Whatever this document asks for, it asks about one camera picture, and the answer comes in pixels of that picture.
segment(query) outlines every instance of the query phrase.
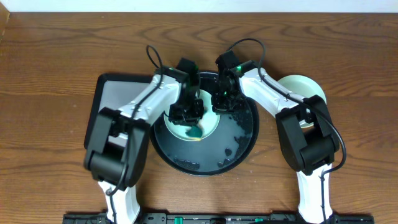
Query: black plate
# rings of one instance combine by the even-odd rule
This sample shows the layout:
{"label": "black plate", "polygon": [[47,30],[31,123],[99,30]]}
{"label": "black plate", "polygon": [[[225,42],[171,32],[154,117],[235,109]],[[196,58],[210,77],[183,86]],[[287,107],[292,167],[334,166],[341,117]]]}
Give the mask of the black plate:
{"label": "black plate", "polygon": [[[214,72],[201,72],[202,90],[212,94]],[[253,100],[235,114],[222,114],[217,128],[201,141],[184,141],[175,137],[161,116],[151,128],[150,139],[163,160],[191,175],[216,175],[240,164],[253,148],[259,132],[259,115]]]}

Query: white wall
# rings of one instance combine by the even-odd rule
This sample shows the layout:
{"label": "white wall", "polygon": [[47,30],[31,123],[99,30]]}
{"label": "white wall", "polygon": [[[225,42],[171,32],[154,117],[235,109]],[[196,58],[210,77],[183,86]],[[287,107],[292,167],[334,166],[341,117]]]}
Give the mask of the white wall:
{"label": "white wall", "polygon": [[0,0],[11,12],[398,12],[398,0]]}

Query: wood grain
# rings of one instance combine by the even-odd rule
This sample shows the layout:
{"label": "wood grain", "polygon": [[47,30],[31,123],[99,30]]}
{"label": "wood grain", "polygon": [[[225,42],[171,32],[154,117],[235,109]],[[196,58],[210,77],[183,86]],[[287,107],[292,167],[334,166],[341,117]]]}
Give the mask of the wood grain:
{"label": "wood grain", "polygon": [[[396,14],[13,13],[0,45],[0,220],[60,223],[67,212],[106,209],[82,163],[98,75],[150,75],[146,44],[166,64],[187,57],[215,69],[217,56],[244,37],[266,43],[264,67],[275,79],[303,74],[325,90],[348,149],[346,165],[331,175],[332,208],[395,223]],[[242,60],[261,53],[255,43],[236,51]],[[280,153],[273,117],[259,113],[252,153],[223,175],[185,175],[150,146],[140,204],[172,213],[296,210],[296,174]]]}

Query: black cable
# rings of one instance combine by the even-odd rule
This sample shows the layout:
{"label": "black cable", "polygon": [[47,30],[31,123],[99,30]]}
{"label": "black cable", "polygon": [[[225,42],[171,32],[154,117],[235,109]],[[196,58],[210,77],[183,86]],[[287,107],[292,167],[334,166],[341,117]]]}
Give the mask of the black cable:
{"label": "black cable", "polygon": [[[134,121],[134,117],[136,116],[136,113],[137,113],[138,109],[140,108],[141,104],[142,104],[146,99],[148,99],[148,97],[150,97],[151,94],[153,94],[153,93],[160,87],[160,85],[162,84],[162,81],[163,81],[163,63],[162,63],[162,59],[161,59],[159,53],[157,52],[157,50],[156,50],[156,48],[155,48],[154,46],[152,46],[152,45],[147,45],[147,47],[146,47],[147,55],[148,55],[148,57],[149,57],[149,60],[155,65],[156,68],[159,68],[159,67],[158,67],[157,64],[153,61],[152,57],[150,56],[150,54],[149,54],[149,49],[152,49],[152,50],[155,52],[156,57],[157,57],[157,59],[159,60],[159,66],[160,66],[160,80],[159,80],[159,82],[156,84],[155,88],[154,88],[153,90],[151,90],[148,94],[146,94],[146,96],[144,96],[144,97],[134,106],[134,109],[133,109],[132,114],[131,114],[131,117],[130,117],[130,120],[131,120],[131,121]],[[133,130],[133,127],[131,126],[131,127],[129,128],[129,130],[127,131],[128,136],[131,136],[132,130]],[[127,141],[127,146],[126,146],[126,161],[125,161],[125,163],[123,164],[123,170],[122,170],[122,172],[121,172],[121,176],[120,176],[120,179],[119,179],[119,181],[118,181],[118,184],[116,185],[116,187],[115,187],[112,191],[106,191],[106,195],[109,196],[109,199],[110,199],[110,201],[111,201],[111,208],[112,208],[112,212],[113,212],[113,220],[114,220],[114,223],[115,223],[115,224],[117,224],[117,222],[116,222],[116,213],[115,213],[114,204],[113,204],[113,195],[121,188],[122,184],[124,183],[125,175],[126,175],[126,173],[127,173],[127,168],[128,168],[128,164],[129,164],[129,148],[130,148],[130,143],[131,143],[131,141]]]}
{"label": "black cable", "polygon": [[281,94],[283,97],[285,97],[286,99],[291,100],[291,101],[293,101],[293,102],[295,102],[295,103],[298,103],[300,106],[303,106],[303,107],[305,107],[306,109],[310,110],[312,113],[318,115],[321,119],[323,119],[323,120],[326,122],[327,125],[329,125],[329,127],[333,130],[333,132],[334,132],[334,133],[337,135],[337,137],[338,137],[338,141],[339,141],[340,144],[341,144],[341,151],[342,151],[342,153],[343,153],[343,158],[342,158],[341,162],[340,162],[336,167],[333,167],[333,168],[331,168],[331,169],[329,169],[329,170],[324,170],[324,171],[321,173],[321,176],[320,176],[320,179],[321,179],[321,194],[322,194],[322,205],[321,205],[321,208],[322,208],[322,214],[323,214],[323,222],[326,223],[325,193],[324,193],[324,191],[325,191],[325,190],[324,190],[324,181],[325,181],[325,178],[324,178],[324,176],[325,176],[325,174],[328,174],[328,173],[331,173],[331,172],[334,172],[334,171],[340,169],[340,168],[344,165],[344,163],[346,162],[347,152],[346,152],[346,146],[345,146],[344,140],[343,140],[343,138],[341,137],[340,133],[339,133],[339,132],[337,131],[337,129],[335,128],[335,126],[331,123],[331,121],[330,121],[321,111],[319,111],[319,110],[316,109],[316,108],[313,108],[312,106],[310,106],[310,105],[308,105],[308,104],[306,104],[306,103],[304,103],[304,102],[302,102],[302,101],[299,101],[299,100],[297,100],[297,99],[295,99],[295,98],[292,98],[292,97],[290,96],[289,93],[284,93],[282,90],[278,89],[276,86],[274,86],[272,83],[270,83],[268,80],[266,80],[266,79],[264,78],[265,75],[261,74],[261,65],[262,65],[262,63],[263,63],[263,61],[264,61],[264,58],[265,58],[265,56],[266,56],[266,47],[264,46],[264,44],[263,44],[260,40],[257,40],[257,39],[254,39],[254,38],[245,38],[245,39],[241,39],[241,40],[235,42],[233,45],[231,45],[231,46],[228,48],[228,50],[231,50],[235,45],[237,45],[238,43],[243,42],[243,41],[245,41],[245,40],[255,41],[255,42],[259,43],[259,44],[261,45],[261,47],[262,47],[262,55],[261,55],[261,59],[260,59],[260,61],[259,61],[259,65],[258,65],[258,68],[257,68],[261,80],[262,80],[265,84],[267,84],[269,87],[271,87],[273,90],[275,90],[276,92],[278,92],[279,94]]}

